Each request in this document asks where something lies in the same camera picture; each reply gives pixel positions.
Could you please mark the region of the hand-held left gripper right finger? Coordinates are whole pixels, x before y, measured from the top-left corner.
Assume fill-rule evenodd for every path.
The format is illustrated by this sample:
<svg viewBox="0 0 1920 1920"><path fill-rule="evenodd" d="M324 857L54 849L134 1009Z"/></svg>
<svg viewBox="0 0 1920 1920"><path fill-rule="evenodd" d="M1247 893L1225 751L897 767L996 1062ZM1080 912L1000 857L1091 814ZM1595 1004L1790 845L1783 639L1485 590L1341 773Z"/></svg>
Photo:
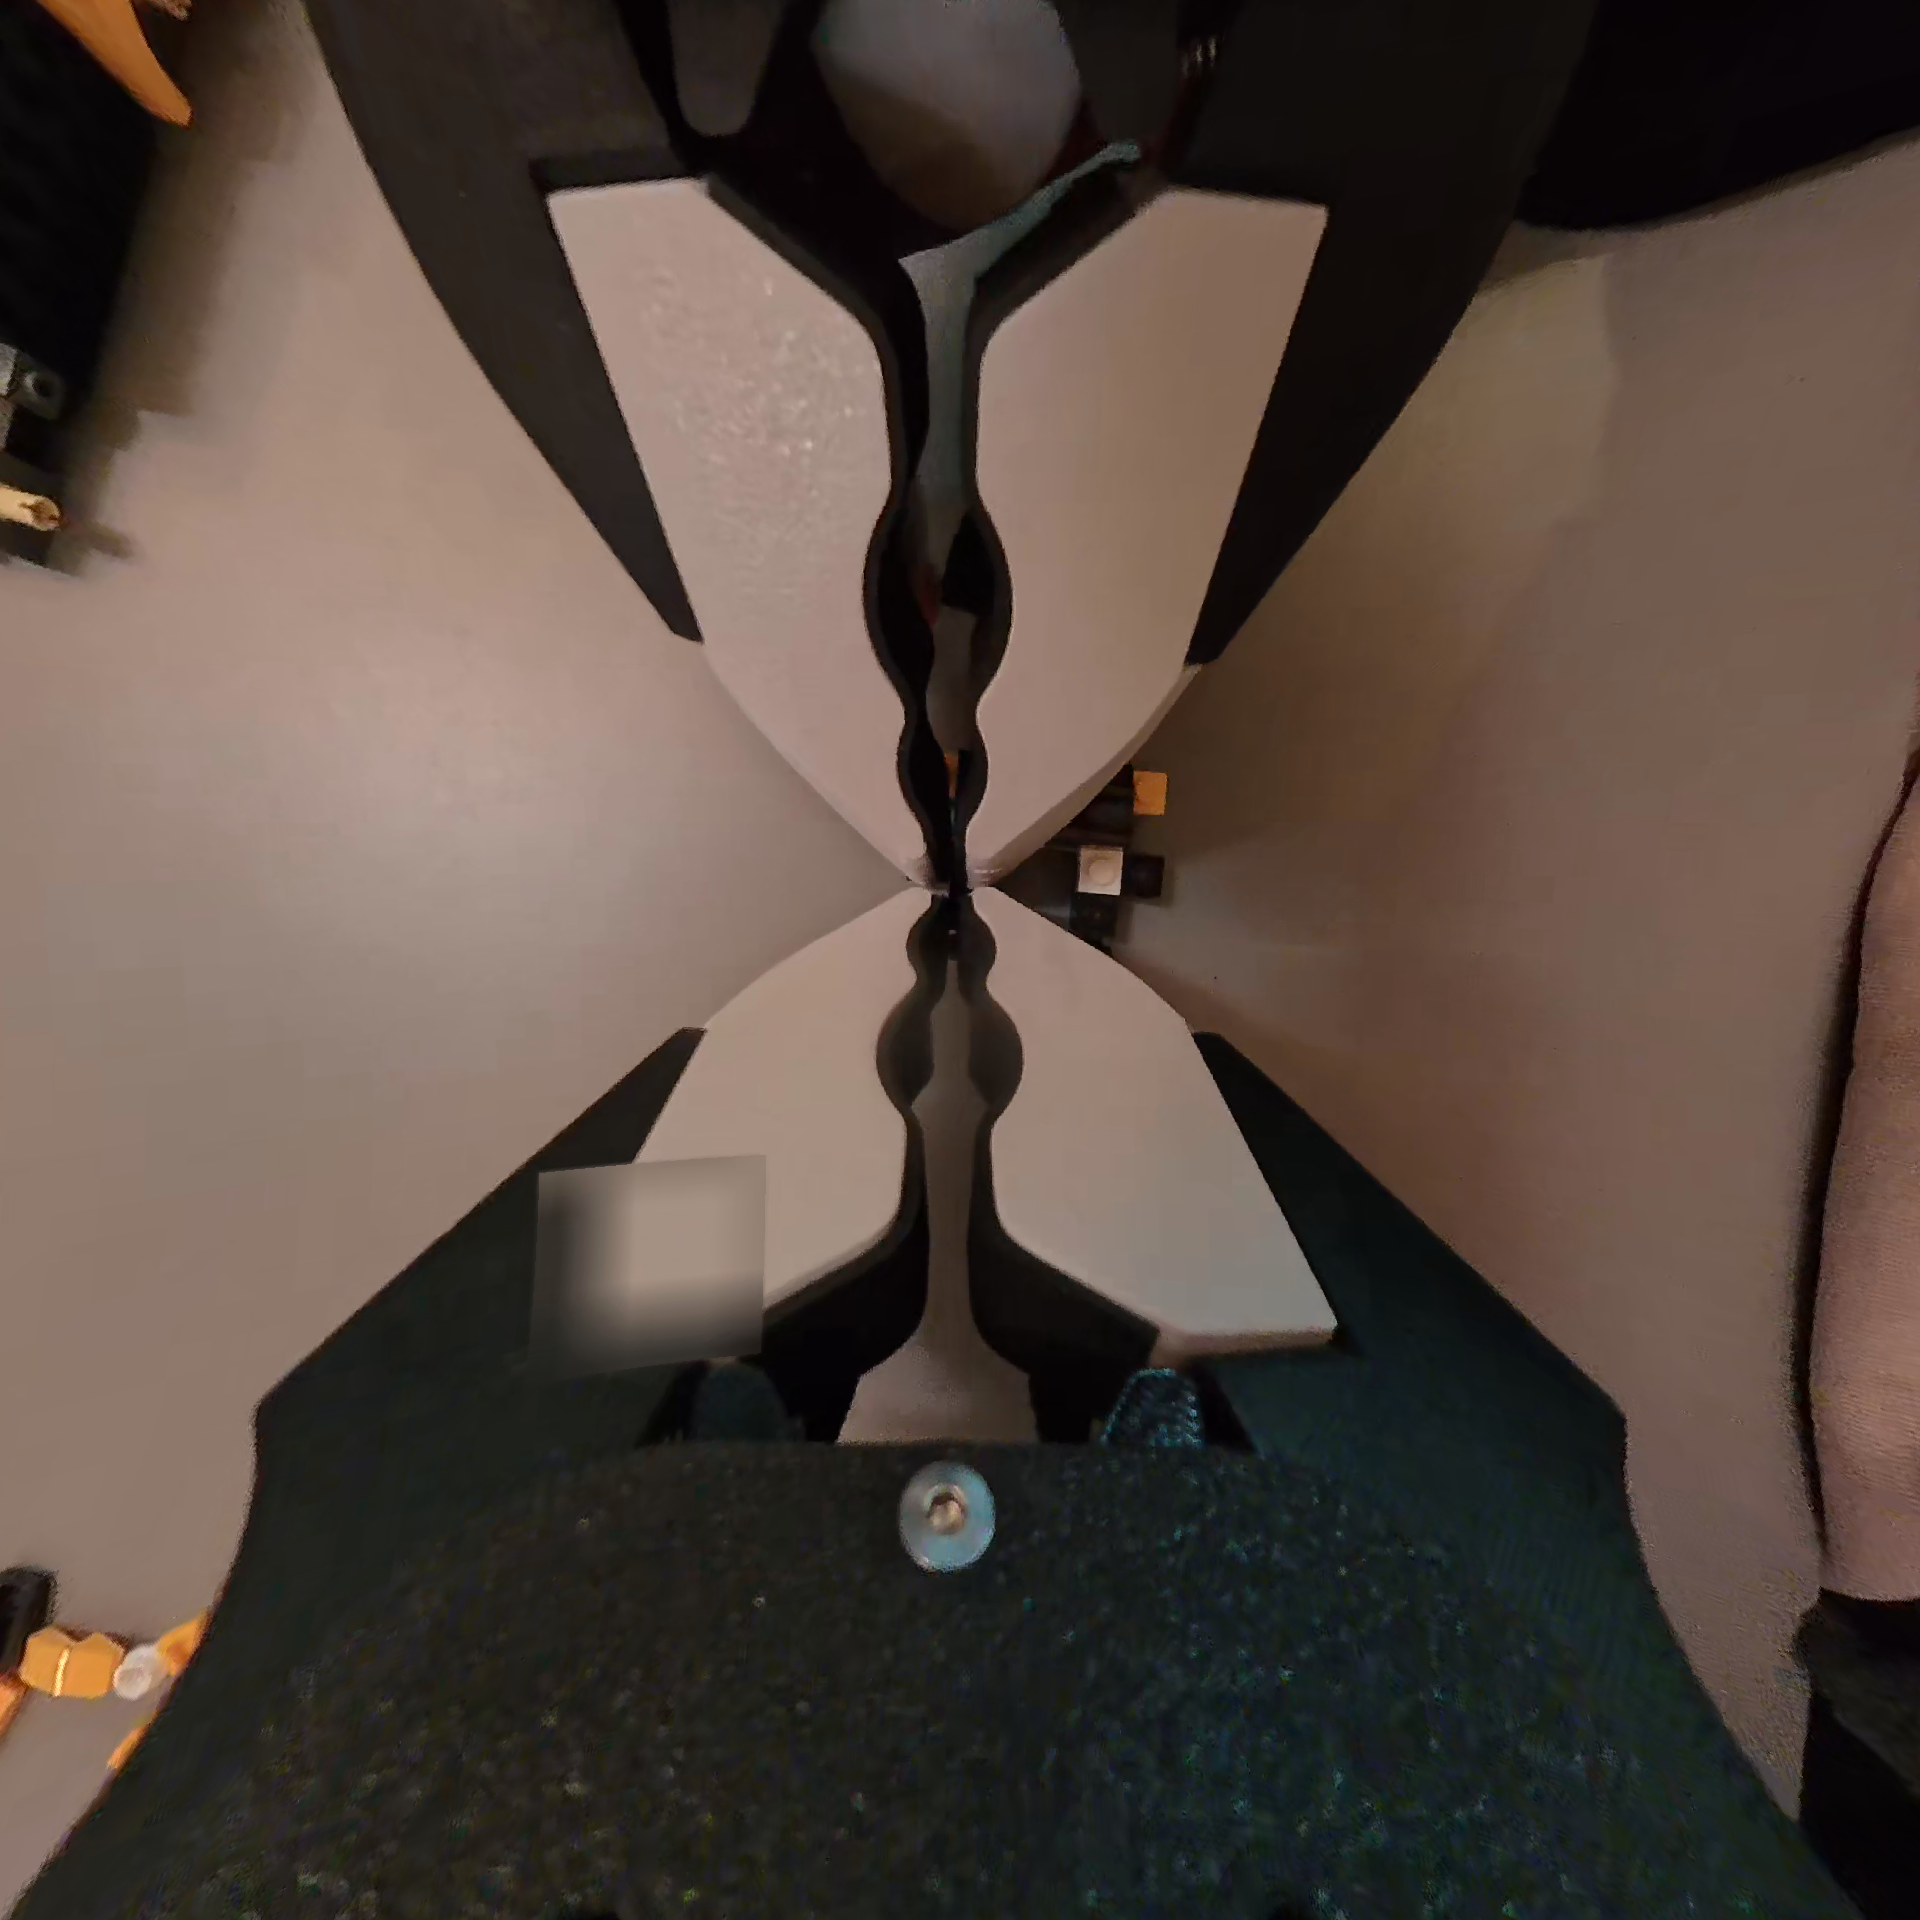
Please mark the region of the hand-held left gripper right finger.
<svg viewBox="0 0 1920 1920"><path fill-rule="evenodd" d="M982 1103L975 1329L1043 1442L1080 1445L1142 1368L1329 1344L1336 1314L1187 1018L1000 892L956 922Z"/></svg>

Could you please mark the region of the pile of loose lego pieces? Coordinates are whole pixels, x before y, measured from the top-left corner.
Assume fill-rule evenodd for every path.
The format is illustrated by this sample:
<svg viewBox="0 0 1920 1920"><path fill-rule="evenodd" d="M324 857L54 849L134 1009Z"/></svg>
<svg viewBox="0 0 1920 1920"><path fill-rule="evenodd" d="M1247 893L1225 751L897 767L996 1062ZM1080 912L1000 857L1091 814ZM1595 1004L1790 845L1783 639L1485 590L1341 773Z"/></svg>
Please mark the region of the pile of loose lego pieces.
<svg viewBox="0 0 1920 1920"><path fill-rule="evenodd" d="M116 1778L142 1746L164 1700L175 1692L204 1645L213 1607L179 1621L150 1638L125 1638L99 1628L54 1618L57 1576L47 1568L3 1570L3 1734L28 1703L120 1700L142 1717L120 1736L104 1765Z"/></svg>

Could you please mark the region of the black lego subassembly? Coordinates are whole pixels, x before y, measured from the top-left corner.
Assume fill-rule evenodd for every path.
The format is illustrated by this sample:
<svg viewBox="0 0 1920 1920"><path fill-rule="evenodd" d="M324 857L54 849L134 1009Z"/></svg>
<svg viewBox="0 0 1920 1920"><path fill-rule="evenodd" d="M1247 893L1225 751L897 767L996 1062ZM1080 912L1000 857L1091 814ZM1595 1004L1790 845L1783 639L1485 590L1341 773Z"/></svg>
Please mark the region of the black lego subassembly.
<svg viewBox="0 0 1920 1920"><path fill-rule="evenodd" d="M1163 814L1168 778L1125 760L1103 785L1049 836L1019 857L1003 854L990 870L971 852L975 808L967 798L975 751L911 759L903 794L928 841L928 888L940 928L940 953L957 958L969 940L971 895L990 884L1043 922L1100 953L1110 953L1126 910L1166 893L1166 857L1139 845L1139 830Z"/></svg>

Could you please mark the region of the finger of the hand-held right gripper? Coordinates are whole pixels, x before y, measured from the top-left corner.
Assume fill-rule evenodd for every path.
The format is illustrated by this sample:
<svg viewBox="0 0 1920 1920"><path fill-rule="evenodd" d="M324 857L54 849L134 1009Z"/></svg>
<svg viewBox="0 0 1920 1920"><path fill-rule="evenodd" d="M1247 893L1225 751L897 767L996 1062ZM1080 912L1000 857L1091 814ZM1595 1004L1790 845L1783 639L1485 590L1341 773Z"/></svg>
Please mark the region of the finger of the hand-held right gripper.
<svg viewBox="0 0 1920 1920"><path fill-rule="evenodd" d="M787 762L937 887L928 633L900 532L928 426L919 294L725 182L547 202L703 658Z"/></svg>
<svg viewBox="0 0 1920 1920"><path fill-rule="evenodd" d="M971 506L992 673L967 874L1035 852L1195 673L1199 614L1328 209L1080 177L979 282Z"/></svg>

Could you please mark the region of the person's beige pants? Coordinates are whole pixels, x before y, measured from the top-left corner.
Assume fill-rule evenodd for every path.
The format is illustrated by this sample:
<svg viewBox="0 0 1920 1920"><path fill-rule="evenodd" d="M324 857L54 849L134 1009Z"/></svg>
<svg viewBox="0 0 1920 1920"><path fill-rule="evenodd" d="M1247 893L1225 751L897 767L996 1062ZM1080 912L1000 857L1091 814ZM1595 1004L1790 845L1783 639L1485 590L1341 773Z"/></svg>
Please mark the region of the person's beige pants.
<svg viewBox="0 0 1920 1920"><path fill-rule="evenodd" d="M1821 1585L1918 1594L1918 788L1867 888L1809 1344Z"/></svg>

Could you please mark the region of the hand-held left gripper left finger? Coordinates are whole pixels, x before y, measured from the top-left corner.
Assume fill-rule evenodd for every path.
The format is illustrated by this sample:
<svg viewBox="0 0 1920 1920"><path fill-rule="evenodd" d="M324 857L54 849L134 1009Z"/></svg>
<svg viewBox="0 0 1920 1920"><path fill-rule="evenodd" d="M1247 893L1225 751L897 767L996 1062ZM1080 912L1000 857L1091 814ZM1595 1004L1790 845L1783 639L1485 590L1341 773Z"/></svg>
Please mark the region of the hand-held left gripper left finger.
<svg viewBox="0 0 1920 1920"><path fill-rule="evenodd" d="M917 1100L947 932L942 898L895 893L757 977L709 1022L637 1151L760 1162L751 1365L814 1442L841 1436L928 1306Z"/></svg>

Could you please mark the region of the partly built lego car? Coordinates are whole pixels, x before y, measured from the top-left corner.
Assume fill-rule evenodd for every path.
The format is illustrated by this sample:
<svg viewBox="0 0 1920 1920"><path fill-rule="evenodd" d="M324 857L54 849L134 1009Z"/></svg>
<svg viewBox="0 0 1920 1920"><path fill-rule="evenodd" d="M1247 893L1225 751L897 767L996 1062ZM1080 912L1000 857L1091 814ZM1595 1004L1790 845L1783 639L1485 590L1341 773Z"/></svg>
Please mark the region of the partly built lego car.
<svg viewBox="0 0 1920 1920"><path fill-rule="evenodd" d="M160 118L45 5L3 5L5 559L45 564Z"/></svg>

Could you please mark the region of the person's right forearm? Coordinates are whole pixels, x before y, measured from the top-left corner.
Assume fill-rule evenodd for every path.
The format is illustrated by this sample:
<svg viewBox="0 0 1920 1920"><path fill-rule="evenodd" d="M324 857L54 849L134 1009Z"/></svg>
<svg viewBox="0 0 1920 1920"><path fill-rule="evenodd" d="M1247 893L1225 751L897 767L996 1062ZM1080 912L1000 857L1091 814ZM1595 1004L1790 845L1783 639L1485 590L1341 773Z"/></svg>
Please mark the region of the person's right forearm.
<svg viewBox="0 0 1920 1920"><path fill-rule="evenodd" d="M1600 2L1516 217L1656 223L1915 126L1915 2Z"/></svg>

